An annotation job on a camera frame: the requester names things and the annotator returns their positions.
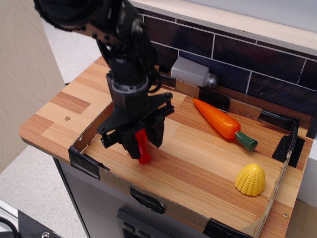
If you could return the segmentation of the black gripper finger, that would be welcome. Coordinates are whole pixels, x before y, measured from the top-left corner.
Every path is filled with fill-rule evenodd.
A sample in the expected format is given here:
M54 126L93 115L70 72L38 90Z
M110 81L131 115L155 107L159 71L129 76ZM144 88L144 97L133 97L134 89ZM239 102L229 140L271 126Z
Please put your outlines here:
M149 141L157 148L162 145L164 134L164 117L151 118L146 125L146 134Z
M119 143L122 144L123 147L128 151L132 159L139 159L141 157L138 141L135 135L123 136Z

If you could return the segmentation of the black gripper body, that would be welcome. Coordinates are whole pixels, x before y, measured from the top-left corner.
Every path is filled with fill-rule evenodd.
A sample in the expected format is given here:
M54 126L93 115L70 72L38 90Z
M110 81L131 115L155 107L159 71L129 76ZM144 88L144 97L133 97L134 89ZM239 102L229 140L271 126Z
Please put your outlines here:
M148 95L149 80L141 77L138 83L127 85L115 82L112 72L106 75L113 111L110 116L97 128L102 136L105 148L119 143L123 136L134 135L146 125L151 118L174 112L171 104L172 93Z

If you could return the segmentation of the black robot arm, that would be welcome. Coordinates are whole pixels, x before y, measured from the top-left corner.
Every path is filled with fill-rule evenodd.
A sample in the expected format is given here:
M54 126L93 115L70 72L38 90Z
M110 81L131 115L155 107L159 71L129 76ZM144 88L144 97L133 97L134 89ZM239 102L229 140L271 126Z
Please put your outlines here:
M37 0L35 9L53 27L96 40L110 71L113 111L98 127L104 147L121 144L131 158L146 156L146 141L161 146L171 93L158 94L158 52L138 10L127 0Z

